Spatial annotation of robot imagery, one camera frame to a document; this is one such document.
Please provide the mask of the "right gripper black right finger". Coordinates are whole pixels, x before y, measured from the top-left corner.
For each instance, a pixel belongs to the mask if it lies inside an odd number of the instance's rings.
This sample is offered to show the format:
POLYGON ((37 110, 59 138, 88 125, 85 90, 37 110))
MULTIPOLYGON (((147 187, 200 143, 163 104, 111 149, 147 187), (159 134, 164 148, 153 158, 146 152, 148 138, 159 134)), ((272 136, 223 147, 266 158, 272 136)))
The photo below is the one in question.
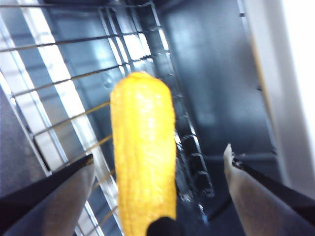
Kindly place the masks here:
POLYGON ((248 236, 313 236, 315 201, 238 160, 231 144, 223 153, 224 174, 248 236))

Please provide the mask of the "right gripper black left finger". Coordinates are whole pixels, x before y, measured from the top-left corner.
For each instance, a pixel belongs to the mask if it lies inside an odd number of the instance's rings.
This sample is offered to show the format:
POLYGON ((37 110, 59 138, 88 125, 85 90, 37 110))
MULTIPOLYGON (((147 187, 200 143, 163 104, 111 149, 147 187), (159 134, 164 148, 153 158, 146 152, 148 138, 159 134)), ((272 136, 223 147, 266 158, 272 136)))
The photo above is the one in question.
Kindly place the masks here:
POLYGON ((71 236, 95 178, 89 154, 0 199, 2 236, 71 236))

